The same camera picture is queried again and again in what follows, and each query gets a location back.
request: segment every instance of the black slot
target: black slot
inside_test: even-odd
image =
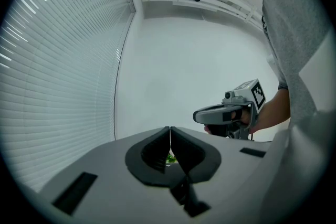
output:
[[[264,155],[266,154],[265,151],[254,150],[253,148],[247,148],[247,147],[244,147],[242,150],[240,150],[240,152],[248,154],[248,155],[256,156],[259,158],[263,158]]]
[[[54,201],[53,205],[59,210],[71,215],[84,195],[88,192],[98,176],[82,173],[77,179]]]

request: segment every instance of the window blind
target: window blind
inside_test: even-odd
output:
[[[114,140],[114,93],[128,0],[13,0],[0,29],[1,150],[39,191]]]

